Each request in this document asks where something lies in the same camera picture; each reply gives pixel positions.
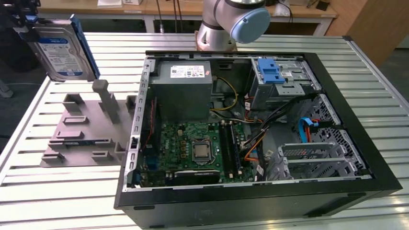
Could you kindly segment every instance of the table leg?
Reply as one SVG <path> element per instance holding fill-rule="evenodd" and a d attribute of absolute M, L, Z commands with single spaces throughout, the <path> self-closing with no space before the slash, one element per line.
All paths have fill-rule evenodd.
<path fill-rule="evenodd" d="M 146 33 L 154 33 L 154 15 L 144 15 L 142 20 L 145 21 Z"/>
<path fill-rule="evenodd" d="M 322 18 L 321 22 L 314 30 L 314 36 L 325 36 L 327 28 L 330 26 L 331 18 Z"/>

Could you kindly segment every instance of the motherboard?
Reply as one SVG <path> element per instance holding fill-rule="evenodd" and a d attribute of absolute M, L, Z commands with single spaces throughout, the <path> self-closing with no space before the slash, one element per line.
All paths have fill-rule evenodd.
<path fill-rule="evenodd" d="M 154 177 L 148 181 L 156 186 L 190 185 L 197 180 L 208 180 L 205 184 L 253 181 L 252 165 L 240 163 L 244 140 L 241 123 L 164 123 L 160 154 L 145 159 L 146 176 Z"/>

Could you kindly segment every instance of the gray floor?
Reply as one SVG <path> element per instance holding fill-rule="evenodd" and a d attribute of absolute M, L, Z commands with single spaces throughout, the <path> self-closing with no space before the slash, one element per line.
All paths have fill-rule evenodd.
<path fill-rule="evenodd" d="M 379 67 L 383 75 L 409 100 L 409 49 L 397 49 Z M 0 97 L 0 135 L 12 135 L 32 98 L 45 78 L 41 67 L 26 73 L 14 73 L 0 62 L 0 78 L 13 90 L 12 98 Z M 0 138 L 0 152 L 5 147 L 8 139 Z"/>

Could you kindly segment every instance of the metal rail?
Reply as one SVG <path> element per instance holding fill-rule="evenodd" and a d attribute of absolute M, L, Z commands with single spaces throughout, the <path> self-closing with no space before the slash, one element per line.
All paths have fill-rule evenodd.
<path fill-rule="evenodd" d="M 116 99 L 137 94 L 145 50 L 194 50 L 193 34 L 86 33 Z M 355 45 L 341 37 L 262 36 L 240 51 L 317 53 L 403 189 L 331 217 L 237 223 L 194 229 L 403 229 L 409 226 L 407 104 Z M 120 166 L 40 168 L 68 92 L 97 99 L 92 84 L 46 79 L 0 156 L 0 228 L 136 229 L 112 208 Z"/>

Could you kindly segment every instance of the ram slot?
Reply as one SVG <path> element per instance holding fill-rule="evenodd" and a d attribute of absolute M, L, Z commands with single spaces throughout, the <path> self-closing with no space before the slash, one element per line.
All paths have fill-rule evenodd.
<path fill-rule="evenodd" d="M 220 146 L 222 157 L 222 169 L 224 175 L 228 178 L 233 178 L 241 174 L 240 168 L 240 155 L 236 142 L 236 135 L 230 124 L 218 125 L 220 133 Z"/>

